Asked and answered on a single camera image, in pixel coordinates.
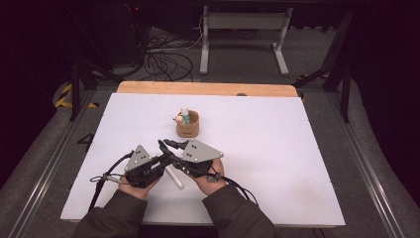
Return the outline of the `white board sheet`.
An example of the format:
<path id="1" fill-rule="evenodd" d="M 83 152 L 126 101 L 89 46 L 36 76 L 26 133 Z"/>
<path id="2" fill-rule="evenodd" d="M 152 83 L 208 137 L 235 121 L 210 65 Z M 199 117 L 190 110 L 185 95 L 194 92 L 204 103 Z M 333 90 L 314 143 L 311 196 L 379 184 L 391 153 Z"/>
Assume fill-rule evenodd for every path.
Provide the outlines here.
<path id="1" fill-rule="evenodd" d="M 198 113 L 199 141 L 223 153 L 226 176 L 248 189 L 274 224 L 344 225 L 300 98 L 132 93 L 111 95 L 61 219 L 77 221 L 90 203 L 104 205 L 117 186 L 108 181 L 96 194 L 92 178 L 122 173 L 124 155 L 137 146 L 157 156 L 160 140 L 176 140 L 172 119 L 181 107 Z"/>

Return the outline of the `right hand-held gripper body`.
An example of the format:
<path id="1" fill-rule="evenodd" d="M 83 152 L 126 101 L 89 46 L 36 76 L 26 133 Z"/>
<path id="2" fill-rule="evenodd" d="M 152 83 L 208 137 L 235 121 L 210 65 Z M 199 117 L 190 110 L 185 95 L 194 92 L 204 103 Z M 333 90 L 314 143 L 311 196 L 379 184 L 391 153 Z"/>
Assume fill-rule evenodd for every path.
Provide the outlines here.
<path id="1" fill-rule="evenodd" d="M 181 155 L 174 158 L 173 166 L 194 178 L 207 176 L 213 161 L 223 158 L 224 153 L 197 139 L 188 141 Z"/>

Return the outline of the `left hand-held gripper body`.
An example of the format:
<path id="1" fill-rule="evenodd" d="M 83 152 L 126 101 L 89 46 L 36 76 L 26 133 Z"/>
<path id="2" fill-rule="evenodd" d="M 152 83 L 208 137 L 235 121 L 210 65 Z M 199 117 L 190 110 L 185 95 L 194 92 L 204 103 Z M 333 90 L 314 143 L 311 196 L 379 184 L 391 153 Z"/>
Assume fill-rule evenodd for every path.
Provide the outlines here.
<path id="1" fill-rule="evenodd" d="M 126 165 L 127 181 L 134 187 L 145 188 L 161 178 L 165 168 L 172 163 L 174 154 L 171 160 L 161 159 L 160 156 L 152 157 L 142 145 L 139 145 Z"/>

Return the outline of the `person's left hand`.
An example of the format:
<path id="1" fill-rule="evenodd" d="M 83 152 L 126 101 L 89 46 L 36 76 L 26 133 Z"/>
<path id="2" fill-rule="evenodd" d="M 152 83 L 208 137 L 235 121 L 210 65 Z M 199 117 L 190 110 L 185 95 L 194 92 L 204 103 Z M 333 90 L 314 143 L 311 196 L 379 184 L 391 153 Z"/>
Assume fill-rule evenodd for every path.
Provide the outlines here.
<path id="1" fill-rule="evenodd" d="M 120 184 L 118 188 L 131 196 L 134 196 L 141 200 L 146 200 L 148 193 L 157 183 L 158 183 L 158 179 L 152 182 L 151 184 L 149 184 L 145 188 L 134 187 L 127 181 L 125 177 L 120 177 Z"/>

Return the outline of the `wooden pen holder cup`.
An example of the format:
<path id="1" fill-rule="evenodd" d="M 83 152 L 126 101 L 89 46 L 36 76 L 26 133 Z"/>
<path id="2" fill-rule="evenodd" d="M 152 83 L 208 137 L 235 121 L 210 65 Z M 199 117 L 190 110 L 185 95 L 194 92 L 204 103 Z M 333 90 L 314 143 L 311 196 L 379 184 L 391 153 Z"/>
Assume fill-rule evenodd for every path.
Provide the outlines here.
<path id="1" fill-rule="evenodd" d="M 181 138 L 194 138 L 199 134 L 199 114 L 189 110 L 189 119 L 190 123 L 186 125 L 180 112 L 173 118 L 176 123 L 176 134 Z"/>

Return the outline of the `yellow black hazard tape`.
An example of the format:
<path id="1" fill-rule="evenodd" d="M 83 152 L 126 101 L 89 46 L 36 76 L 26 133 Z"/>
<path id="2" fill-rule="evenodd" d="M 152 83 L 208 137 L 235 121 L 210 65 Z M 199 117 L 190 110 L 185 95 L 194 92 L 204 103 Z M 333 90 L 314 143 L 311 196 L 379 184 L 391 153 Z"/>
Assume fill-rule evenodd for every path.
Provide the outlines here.
<path id="1" fill-rule="evenodd" d="M 58 97 L 56 103 L 54 104 L 54 106 L 56 108 L 58 107 L 65 107 L 65 108 L 71 108 L 72 107 L 72 103 L 71 102 L 67 102 L 66 101 L 66 96 L 69 94 L 71 90 L 71 83 L 69 82 L 62 90 L 60 96 Z"/>

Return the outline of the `metal floor rail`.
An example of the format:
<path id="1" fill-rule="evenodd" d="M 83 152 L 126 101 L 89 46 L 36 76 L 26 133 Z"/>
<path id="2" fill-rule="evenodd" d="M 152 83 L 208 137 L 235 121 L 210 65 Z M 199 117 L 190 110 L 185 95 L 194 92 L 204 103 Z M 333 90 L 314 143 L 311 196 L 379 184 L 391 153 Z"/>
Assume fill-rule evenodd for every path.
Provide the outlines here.
<path id="1" fill-rule="evenodd" d="M 26 202 L 7 238 L 23 238 L 52 183 L 53 177 L 63 160 L 65 152 L 67 151 L 69 141 L 71 140 L 76 127 L 78 126 L 79 121 L 81 120 L 94 94 L 95 90 L 87 90 L 85 92 L 85 95 L 81 99 L 81 108 L 79 112 L 74 116 L 72 121 L 69 121 L 66 124 L 66 128 L 60 137 L 49 162 L 35 183 L 35 187 L 32 189 L 28 201 Z"/>
<path id="2" fill-rule="evenodd" d="M 327 93 L 326 97 L 329 104 L 333 108 L 334 114 L 336 115 L 341 128 L 346 134 L 346 138 L 355 157 L 356 165 L 365 182 L 371 200 L 382 220 L 388 237 L 406 238 L 406 235 L 404 234 L 399 222 L 397 221 L 397 218 L 391 208 L 391 204 L 389 203 L 389 199 L 379 179 L 377 178 L 365 153 L 361 149 L 352 125 L 346 122 L 342 116 L 339 99 L 333 93 Z"/>

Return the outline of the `grey metal desk frame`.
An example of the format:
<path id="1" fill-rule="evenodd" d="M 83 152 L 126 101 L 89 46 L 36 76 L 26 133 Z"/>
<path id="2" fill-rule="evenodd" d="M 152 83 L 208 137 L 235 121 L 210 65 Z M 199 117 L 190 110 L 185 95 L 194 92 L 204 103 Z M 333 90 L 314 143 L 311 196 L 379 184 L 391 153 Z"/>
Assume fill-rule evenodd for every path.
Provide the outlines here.
<path id="1" fill-rule="evenodd" d="M 199 71 L 208 72 L 209 31 L 210 30 L 279 30 L 278 40 L 271 44 L 278 68 L 282 75 L 289 75 L 282 46 L 285 40 L 293 9 L 287 8 L 282 13 L 231 13 L 212 12 L 208 6 L 203 7 L 202 15 L 202 49 Z"/>

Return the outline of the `black metal stand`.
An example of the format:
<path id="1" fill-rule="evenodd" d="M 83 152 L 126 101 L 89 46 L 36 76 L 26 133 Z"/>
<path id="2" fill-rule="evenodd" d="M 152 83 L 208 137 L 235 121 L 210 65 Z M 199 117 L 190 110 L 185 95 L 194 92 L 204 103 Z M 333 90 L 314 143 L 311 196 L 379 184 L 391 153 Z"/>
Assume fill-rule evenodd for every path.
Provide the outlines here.
<path id="1" fill-rule="evenodd" d="M 325 92 L 334 92 L 339 85 L 342 85 L 340 112 L 346 123 L 349 123 L 349 99 L 351 87 L 351 71 L 348 53 L 345 51 L 344 44 L 347 39 L 347 32 L 352 22 L 353 9 L 346 11 L 341 21 L 337 33 L 333 39 L 330 49 L 324 58 L 321 67 L 315 72 L 302 76 L 293 83 L 295 88 L 299 88 L 314 79 L 328 73 L 327 79 L 323 84 Z"/>
<path id="2" fill-rule="evenodd" d="M 80 85 L 87 90 L 95 90 L 98 85 L 94 71 L 118 83 L 122 82 L 123 78 L 112 72 L 113 67 L 106 54 L 90 7 L 87 4 L 75 2 L 64 4 L 63 9 L 67 21 L 63 38 L 70 60 L 72 103 L 70 120 L 73 121 L 81 110 Z"/>

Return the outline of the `white pen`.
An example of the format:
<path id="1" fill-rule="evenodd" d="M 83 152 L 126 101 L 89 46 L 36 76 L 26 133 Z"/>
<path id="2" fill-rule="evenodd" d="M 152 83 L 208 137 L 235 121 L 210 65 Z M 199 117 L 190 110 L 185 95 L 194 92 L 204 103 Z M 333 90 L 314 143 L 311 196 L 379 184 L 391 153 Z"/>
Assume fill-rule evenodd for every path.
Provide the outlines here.
<path id="1" fill-rule="evenodd" d="M 179 189 L 184 189 L 184 185 L 181 182 L 181 180 L 177 177 L 177 175 L 172 171 L 172 169 L 170 167 L 166 167 L 165 171 L 167 172 L 167 174 L 171 177 L 171 179 L 176 183 L 177 187 Z"/>

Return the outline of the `person's right hand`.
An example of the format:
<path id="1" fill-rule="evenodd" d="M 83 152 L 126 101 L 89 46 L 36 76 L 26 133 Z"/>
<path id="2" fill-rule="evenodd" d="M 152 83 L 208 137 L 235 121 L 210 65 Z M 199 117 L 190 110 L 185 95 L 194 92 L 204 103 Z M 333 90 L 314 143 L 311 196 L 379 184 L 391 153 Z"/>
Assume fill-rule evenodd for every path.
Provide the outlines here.
<path id="1" fill-rule="evenodd" d="M 213 161 L 212 167 L 208 170 L 208 173 L 220 173 L 223 176 L 225 172 L 222 161 L 220 159 L 215 159 Z M 206 195 L 212 194 L 213 192 L 217 191 L 218 189 L 224 187 L 227 184 L 222 179 L 219 179 L 218 181 L 210 181 L 207 176 L 192 179 L 195 181 L 199 189 Z"/>

